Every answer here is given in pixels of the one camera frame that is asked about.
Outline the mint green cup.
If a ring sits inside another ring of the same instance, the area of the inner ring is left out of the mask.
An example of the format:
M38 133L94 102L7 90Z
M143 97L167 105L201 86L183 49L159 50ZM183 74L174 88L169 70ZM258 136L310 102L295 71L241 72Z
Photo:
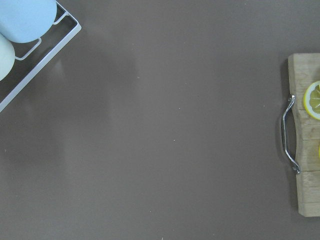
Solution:
M12 43L0 35L0 80L11 71L15 62L15 50Z

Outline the yellow lemon slice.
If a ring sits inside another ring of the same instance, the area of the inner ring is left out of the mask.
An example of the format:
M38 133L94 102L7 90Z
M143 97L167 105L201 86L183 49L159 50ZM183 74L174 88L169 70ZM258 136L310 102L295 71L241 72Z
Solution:
M314 119L320 119L320 82L313 82L304 92L303 106Z

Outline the light blue cup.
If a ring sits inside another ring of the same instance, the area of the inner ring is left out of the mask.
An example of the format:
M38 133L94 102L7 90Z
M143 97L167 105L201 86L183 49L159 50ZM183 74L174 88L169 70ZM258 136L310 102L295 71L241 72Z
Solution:
M0 33L9 41L29 43L51 28L56 15L55 0L2 0Z

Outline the wooden cutting board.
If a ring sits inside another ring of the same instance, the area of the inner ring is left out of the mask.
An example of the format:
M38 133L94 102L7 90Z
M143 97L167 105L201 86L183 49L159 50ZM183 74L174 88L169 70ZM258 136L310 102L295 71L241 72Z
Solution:
M296 177L298 212L304 217L320 215L320 116L306 110L307 91L320 84L319 53L294 53L288 57L289 98L281 116L282 148ZM293 113L295 155L288 150L287 114Z

